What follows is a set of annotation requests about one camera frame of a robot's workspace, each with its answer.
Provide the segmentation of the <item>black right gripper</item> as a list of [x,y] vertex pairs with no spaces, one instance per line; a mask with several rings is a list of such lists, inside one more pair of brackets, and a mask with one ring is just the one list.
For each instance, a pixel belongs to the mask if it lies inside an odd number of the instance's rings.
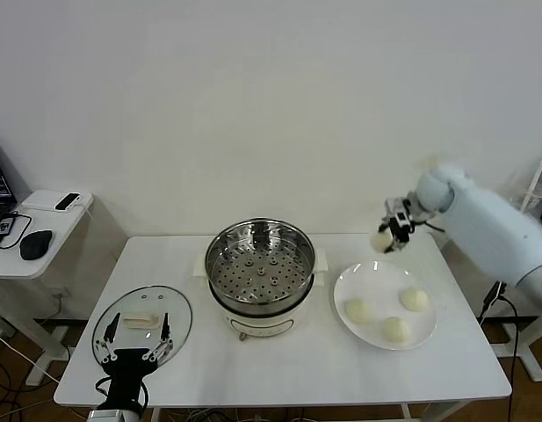
[[389,217],[389,222],[382,222],[378,228],[379,233],[390,229],[392,235],[389,236],[389,245],[384,253],[392,253],[403,250],[409,243],[410,235],[415,232],[415,223],[407,212],[396,212]]

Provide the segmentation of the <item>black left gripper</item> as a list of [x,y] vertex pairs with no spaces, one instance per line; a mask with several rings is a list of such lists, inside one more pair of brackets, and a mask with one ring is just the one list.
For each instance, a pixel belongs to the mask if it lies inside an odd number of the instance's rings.
[[106,377],[95,384],[96,391],[106,396],[98,410],[145,411],[149,394],[144,378],[153,374],[173,350],[169,314],[164,314],[160,340],[147,352],[146,348],[117,349],[114,340],[120,313],[98,322],[92,340],[92,350]]

